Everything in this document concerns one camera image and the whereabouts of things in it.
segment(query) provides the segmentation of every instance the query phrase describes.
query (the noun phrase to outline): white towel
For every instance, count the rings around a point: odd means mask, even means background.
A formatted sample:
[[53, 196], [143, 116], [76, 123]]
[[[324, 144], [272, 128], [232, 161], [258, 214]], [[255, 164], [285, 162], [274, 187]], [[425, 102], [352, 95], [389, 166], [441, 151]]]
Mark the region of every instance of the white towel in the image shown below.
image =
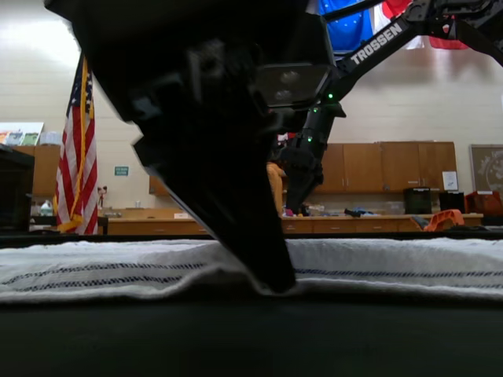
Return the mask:
[[[503, 241], [289, 240], [287, 295], [387, 292], [503, 299]], [[165, 298], [193, 284], [255, 282], [215, 241], [66, 243], [0, 250], [0, 302]]]

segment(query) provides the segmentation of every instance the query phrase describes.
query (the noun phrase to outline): american flag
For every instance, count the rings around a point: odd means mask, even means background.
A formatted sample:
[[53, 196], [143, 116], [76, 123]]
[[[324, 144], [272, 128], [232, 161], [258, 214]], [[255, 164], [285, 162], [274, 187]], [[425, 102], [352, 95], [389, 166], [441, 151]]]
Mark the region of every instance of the american flag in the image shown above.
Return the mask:
[[55, 209], [58, 229], [96, 234], [97, 201], [93, 77], [82, 54], [66, 113], [57, 169]]

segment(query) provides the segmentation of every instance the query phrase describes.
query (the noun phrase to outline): blue stripe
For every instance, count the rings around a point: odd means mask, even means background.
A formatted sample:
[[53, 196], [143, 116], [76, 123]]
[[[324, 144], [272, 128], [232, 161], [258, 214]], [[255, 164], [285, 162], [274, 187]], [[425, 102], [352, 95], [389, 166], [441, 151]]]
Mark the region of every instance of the blue stripe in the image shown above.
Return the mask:
[[475, 285], [452, 285], [456, 288], [486, 288], [486, 289], [502, 289], [503, 284], [475, 284]]
[[33, 285], [31, 287], [26, 287], [22, 289], [16, 289], [18, 292], [36, 292], [36, 291], [46, 291], [49, 289], [58, 288], [77, 288], [77, 287], [98, 287], [102, 285], [114, 285], [114, 284], [130, 284], [141, 282], [154, 282], [154, 283], [175, 283], [180, 281], [182, 276], [170, 276], [170, 277], [153, 277], [153, 276], [129, 276], [129, 277], [115, 277], [111, 279], [98, 279], [98, 280], [88, 280], [88, 281], [63, 281], [59, 283], [49, 283], [43, 285]]
[[58, 273], [80, 273], [82, 271], [98, 271], [103, 269], [201, 269], [205, 267], [204, 263], [192, 263], [188, 265], [152, 265], [145, 263], [107, 263], [104, 265], [84, 265], [82, 267], [67, 267], [63, 269], [51, 269], [39, 273], [25, 273], [24, 275], [15, 276], [7, 281], [0, 283], [1, 285], [10, 285], [19, 280], [29, 277], [41, 277]]
[[458, 271], [444, 273], [415, 273], [412, 271], [328, 271], [324, 269], [295, 269], [299, 275], [322, 275], [322, 276], [357, 276], [357, 277], [410, 277], [410, 278], [450, 278], [450, 277], [495, 277], [503, 276], [503, 271]]

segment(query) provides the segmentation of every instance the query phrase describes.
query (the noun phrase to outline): white paper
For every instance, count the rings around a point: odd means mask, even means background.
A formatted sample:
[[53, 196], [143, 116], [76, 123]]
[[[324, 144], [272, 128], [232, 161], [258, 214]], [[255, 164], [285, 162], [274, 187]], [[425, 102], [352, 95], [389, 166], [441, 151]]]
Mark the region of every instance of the white paper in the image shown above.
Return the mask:
[[174, 218], [177, 220], [191, 218], [189, 214], [182, 212], [181, 214], [174, 214]]
[[56, 131], [42, 132], [39, 141], [40, 145], [61, 145], [63, 144], [63, 135]]
[[446, 191], [457, 191], [457, 172], [443, 171], [443, 189]]

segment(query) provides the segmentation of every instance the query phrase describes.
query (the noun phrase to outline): person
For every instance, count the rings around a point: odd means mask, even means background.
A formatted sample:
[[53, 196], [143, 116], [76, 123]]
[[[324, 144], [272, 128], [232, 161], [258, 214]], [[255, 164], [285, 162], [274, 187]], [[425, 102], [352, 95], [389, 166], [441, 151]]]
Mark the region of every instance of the person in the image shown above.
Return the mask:
[[283, 177], [286, 177], [285, 172], [272, 162], [267, 163], [267, 176], [273, 192], [274, 204], [276, 205], [277, 214], [283, 216]]

